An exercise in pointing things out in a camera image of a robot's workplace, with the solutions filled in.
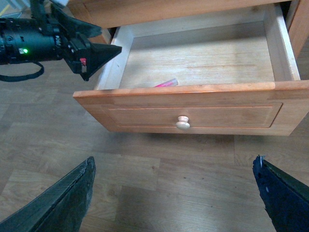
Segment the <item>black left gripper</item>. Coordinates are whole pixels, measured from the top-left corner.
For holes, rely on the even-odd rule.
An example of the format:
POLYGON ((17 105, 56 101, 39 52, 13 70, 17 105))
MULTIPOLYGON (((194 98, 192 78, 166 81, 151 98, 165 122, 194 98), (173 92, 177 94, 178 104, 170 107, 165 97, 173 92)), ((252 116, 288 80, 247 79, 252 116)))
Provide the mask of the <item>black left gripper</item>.
POLYGON ((102 28, 66 15, 60 7, 51 5, 51 15, 71 37, 55 35, 56 53, 64 59, 71 71, 82 74, 84 81, 95 74, 103 65, 122 52, 121 46, 91 43, 88 38, 102 34, 102 28))

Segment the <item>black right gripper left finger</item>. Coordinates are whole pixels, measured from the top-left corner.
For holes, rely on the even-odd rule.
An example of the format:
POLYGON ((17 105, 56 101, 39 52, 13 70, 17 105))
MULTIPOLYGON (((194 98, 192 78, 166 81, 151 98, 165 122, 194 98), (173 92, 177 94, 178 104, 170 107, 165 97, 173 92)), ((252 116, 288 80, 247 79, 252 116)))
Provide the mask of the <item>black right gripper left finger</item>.
POLYGON ((96 174, 88 157, 0 223, 2 232, 77 232, 90 207, 96 174))

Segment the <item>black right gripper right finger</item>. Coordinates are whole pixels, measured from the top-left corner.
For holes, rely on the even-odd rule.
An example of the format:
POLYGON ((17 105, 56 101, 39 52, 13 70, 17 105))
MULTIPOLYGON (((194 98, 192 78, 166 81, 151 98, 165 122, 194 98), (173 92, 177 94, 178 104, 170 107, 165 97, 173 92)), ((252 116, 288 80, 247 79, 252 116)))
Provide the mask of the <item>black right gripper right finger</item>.
POLYGON ((307 232, 309 187, 261 156, 253 161, 253 175, 275 230, 307 232))

